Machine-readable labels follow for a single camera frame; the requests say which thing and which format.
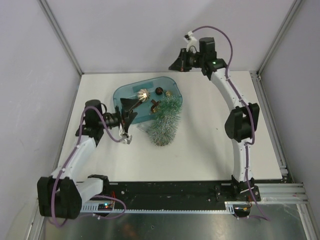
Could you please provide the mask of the clear battery box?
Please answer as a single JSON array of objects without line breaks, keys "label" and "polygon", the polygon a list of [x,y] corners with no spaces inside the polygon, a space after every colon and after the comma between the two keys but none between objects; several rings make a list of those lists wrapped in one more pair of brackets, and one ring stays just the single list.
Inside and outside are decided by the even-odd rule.
[{"label": "clear battery box", "polygon": [[146,133],[149,129],[149,127],[145,124],[138,124],[137,129],[141,130],[142,132]]}]

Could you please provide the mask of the small frosted christmas tree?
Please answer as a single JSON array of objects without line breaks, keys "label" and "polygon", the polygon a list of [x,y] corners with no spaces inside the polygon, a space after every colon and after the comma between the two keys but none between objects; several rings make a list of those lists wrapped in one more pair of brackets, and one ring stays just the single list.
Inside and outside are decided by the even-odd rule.
[{"label": "small frosted christmas tree", "polygon": [[181,119],[182,101],[177,95],[166,96],[157,106],[155,118],[147,130],[152,144],[158,147],[170,145]]}]

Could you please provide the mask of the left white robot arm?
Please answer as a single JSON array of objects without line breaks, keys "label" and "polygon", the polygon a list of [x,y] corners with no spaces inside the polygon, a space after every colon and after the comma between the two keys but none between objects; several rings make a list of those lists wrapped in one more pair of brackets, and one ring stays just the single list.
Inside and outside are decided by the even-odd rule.
[{"label": "left white robot arm", "polygon": [[92,198],[105,200],[112,194],[109,178],[92,174],[83,182],[76,176],[98,147],[104,134],[115,143],[130,144],[130,125],[138,115],[134,111],[138,99],[121,98],[115,112],[107,111],[98,99],[88,100],[76,130],[77,140],[64,163],[60,164],[48,177],[42,176],[37,182],[37,198],[40,215],[74,220],[84,203]]}]

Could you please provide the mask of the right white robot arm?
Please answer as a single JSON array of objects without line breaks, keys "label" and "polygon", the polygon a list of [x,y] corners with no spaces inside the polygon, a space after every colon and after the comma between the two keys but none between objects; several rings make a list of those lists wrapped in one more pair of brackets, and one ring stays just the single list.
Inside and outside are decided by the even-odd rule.
[{"label": "right white robot arm", "polygon": [[[256,103],[247,103],[231,81],[228,65],[222,58],[217,57],[214,38],[203,37],[196,40],[191,35],[185,35],[184,39],[187,46],[180,50],[178,58],[168,69],[189,72],[193,68],[199,68],[220,91],[230,111],[224,124],[226,135],[232,141],[234,157],[230,194],[237,201],[246,200],[255,188],[250,146],[255,142],[260,107]],[[199,49],[192,51],[192,46],[197,42]]]}]

